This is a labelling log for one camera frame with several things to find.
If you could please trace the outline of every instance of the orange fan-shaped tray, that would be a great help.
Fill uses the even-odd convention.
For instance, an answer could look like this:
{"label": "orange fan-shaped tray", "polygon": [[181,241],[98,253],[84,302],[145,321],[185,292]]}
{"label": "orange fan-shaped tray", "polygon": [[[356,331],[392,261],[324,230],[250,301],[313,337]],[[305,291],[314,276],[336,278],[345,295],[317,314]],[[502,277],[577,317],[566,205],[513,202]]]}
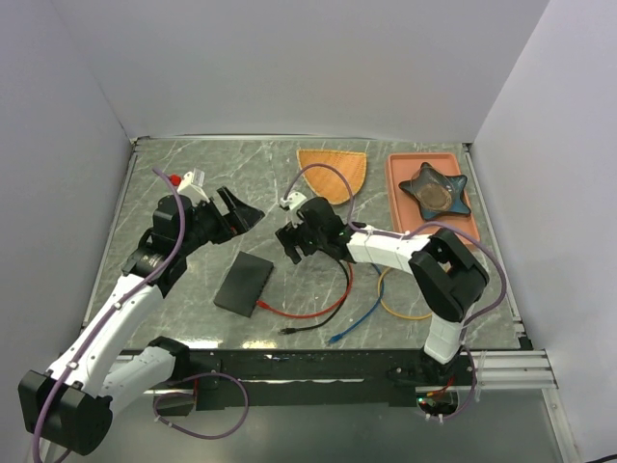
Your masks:
{"label": "orange fan-shaped tray", "polygon": [[[298,150],[301,168],[308,164],[321,162],[334,167],[349,182],[354,196],[360,191],[366,177],[366,153],[337,150]],[[338,176],[323,167],[315,167],[305,172],[305,180],[317,196],[323,196],[330,204],[349,201],[349,193]]]}

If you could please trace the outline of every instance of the white clamp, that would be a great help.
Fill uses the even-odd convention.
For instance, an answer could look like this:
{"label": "white clamp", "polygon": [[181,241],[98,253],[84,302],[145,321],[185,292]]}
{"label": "white clamp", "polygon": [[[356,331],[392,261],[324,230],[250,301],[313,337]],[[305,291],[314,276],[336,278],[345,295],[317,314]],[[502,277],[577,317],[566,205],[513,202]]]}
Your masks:
{"label": "white clamp", "polygon": [[294,227],[302,223],[302,219],[298,217],[297,211],[306,201],[307,197],[297,191],[289,193],[287,198],[279,199],[279,206],[287,212],[287,219]]}
{"label": "white clamp", "polygon": [[193,169],[191,172],[184,174],[182,182],[177,187],[177,192],[180,195],[186,196],[193,205],[197,205],[200,201],[210,202],[210,199],[203,191],[203,183],[205,173],[200,169]]}

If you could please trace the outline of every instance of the cable connector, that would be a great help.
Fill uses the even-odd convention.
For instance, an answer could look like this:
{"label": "cable connector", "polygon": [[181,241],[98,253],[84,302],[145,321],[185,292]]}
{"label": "cable connector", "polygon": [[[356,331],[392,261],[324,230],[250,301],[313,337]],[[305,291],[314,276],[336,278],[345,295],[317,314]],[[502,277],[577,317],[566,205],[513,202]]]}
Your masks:
{"label": "cable connector", "polygon": [[339,342],[340,340],[343,339],[343,335],[342,333],[339,333],[337,335],[332,336],[329,340],[328,340],[328,344],[334,344],[336,342]]}
{"label": "cable connector", "polygon": [[297,328],[282,328],[279,330],[280,335],[293,335],[298,331]]}

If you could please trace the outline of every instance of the orange tray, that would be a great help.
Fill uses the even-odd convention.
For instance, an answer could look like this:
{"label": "orange tray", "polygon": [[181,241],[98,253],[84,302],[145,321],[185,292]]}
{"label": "orange tray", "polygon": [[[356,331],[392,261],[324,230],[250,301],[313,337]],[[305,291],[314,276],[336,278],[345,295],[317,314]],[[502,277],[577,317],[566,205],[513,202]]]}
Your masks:
{"label": "orange tray", "polygon": [[[414,177],[423,162],[430,163],[445,176],[459,176],[461,174],[456,156],[451,152],[396,152],[388,156],[386,182],[388,183],[389,212],[396,232],[410,232],[425,222],[420,216],[418,203],[398,187],[401,181]],[[471,207],[467,191],[464,192],[464,198],[465,202]],[[478,241],[480,240],[480,233],[475,225],[473,214],[469,217],[444,214],[435,220],[445,222],[467,232]],[[438,227],[429,227],[425,231],[434,233],[437,229]],[[473,246],[465,238],[461,239],[467,246]]]}

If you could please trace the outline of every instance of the red object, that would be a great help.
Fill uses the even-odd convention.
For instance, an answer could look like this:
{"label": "red object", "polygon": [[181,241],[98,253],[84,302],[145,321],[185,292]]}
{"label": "red object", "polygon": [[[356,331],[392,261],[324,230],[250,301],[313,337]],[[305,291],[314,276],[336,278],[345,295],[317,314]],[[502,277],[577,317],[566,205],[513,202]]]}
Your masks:
{"label": "red object", "polygon": [[176,174],[172,174],[170,175],[170,182],[173,186],[180,186],[180,183],[182,183],[182,177],[177,176]]}
{"label": "red object", "polygon": [[277,309],[275,309],[274,307],[270,307],[268,304],[266,304],[263,301],[257,301],[257,305],[261,307],[262,309],[266,309],[267,311],[274,312],[278,315],[286,316],[288,318],[315,318],[316,316],[323,315],[324,313],[328,313],[329,311],[334,309],[338,304],[340,304],[340,302],[345,297],[347,297],[347,295],[349,295],[349,291],[351,291],[351,285],[352,283],[354,283],[354,270],[351,266],[351,263],[347,262],[347,266],[349,267],[349,285],[347,285],[347,289],[345,290],[345,293],[342,296],[340,296],[340,298],[336,302],[334,302],[328,309],[324,309],[321,312],[309,313],[307,315],[294,315],[293,313],[286,313],[286,312],[278,311]]}

